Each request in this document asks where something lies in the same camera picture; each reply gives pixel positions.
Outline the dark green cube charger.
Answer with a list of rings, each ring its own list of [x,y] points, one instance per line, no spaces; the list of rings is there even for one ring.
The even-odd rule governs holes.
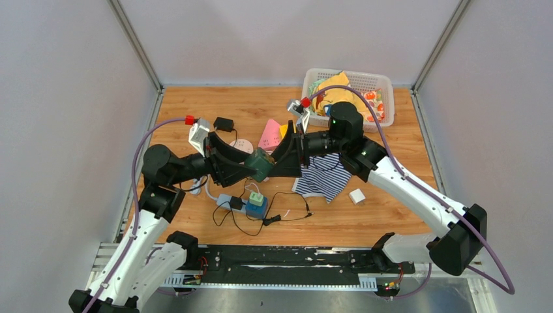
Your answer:
[[[258,147],[246,158],[244,165],[256,170],[251,178],[260,183],[268,177],[275,166],[275,160],[267,151]]]

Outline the pink triangular power strip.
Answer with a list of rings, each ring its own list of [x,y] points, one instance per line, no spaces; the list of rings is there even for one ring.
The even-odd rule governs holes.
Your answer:
[[[261,134],[258,147],[265,151],[274,151],[282,141],[280,124],[274,119],[269,119]]]

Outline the light blue power strip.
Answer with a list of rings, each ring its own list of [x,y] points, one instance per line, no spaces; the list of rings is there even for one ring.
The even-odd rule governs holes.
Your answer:
[[[230,196],[227,194],[221,194],[217,199],[217,206],[219,208],[227,209],[228,211],[238,212],[246,214],[247,200],[238,198],[237,196]]]

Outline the black adapter with cable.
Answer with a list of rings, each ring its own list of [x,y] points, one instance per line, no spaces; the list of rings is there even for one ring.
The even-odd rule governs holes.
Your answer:
[[[275,192],[269,199],[260,193],[258,185],[251,179],[245,181],[243,192],[240,196],[231,196],[228,194],[219,194],[214,196],[209,190],[210,183],[205,185],[205,193],[214,200],[216,207],[212,212],[212,220],[215,226],[220,227],[228,217],[231,218],[234,226],[243,234],[249,237],[257,237],[261,231],[279,222],[295,222],[311,217],[314,212],[310,209],[308,202],[297,192]],[[271,215],[271,209],[275,204],[277,196],[299,196],[305,206],[305,215],[298,218],[286,218],[289,212],[284,215]],[[236,215],[242,214],[251,222],[259,222],[259,228],[256,232],[250,232],[240,227]]]

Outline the blue cube charger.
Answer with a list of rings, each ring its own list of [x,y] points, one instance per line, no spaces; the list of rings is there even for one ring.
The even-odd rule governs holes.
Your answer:
[[[263,220],[267,212],[267,206],[268,204],[267,204],[266,197],[263,198],[263,202],[261,205],[256,205],[252,203],[250,200],[248,200],[245,208],[246,215],[250,218]]]

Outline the yellow power adapter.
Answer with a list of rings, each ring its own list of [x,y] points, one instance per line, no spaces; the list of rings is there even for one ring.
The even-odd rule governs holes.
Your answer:
[[[289,125],[280,125],[279,126],[279,134],[280,134],[280,138],[283,140],[288,132],[288,127]],[[293,127],[293,130],[292,132],[295,132],[297,129],[296,129],[296,126],[294,124],[292,124],[292,127]]]

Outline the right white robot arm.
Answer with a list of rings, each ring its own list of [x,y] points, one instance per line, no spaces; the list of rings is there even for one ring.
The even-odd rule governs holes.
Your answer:
[[[301,166],[314,156],[337,153],[344,169],[403,203],[432,231],[429,234],[387,233],[373,246],[374,267],[389,272],[398,263],[433,263],[453,276],[461,275],[483,247],[487,213],[439,193],[405,169],[385,147],[363,132],[363,117],[349,102],[330,109],[326,131],[302,133],[289,128],[272,152],[270,177],[300,177]]]

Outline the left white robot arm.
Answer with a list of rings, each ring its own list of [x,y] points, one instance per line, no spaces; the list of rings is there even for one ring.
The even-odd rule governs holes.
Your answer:
[[[73,312],[140,312],[163,281],[177,268],[193,269],[200,260],[197,238],[177,231],[158,256],[147,261],[155,241],[168,228],[185,198],[179,183],[210,176],[222,186],[256,173],[245,164],[249,153],[210,132],[201,151],[178,157],[162,144],[143,155],[142,192],[133,192],[135,213],[100,276],[86,290],[75,290],[68,301]]]

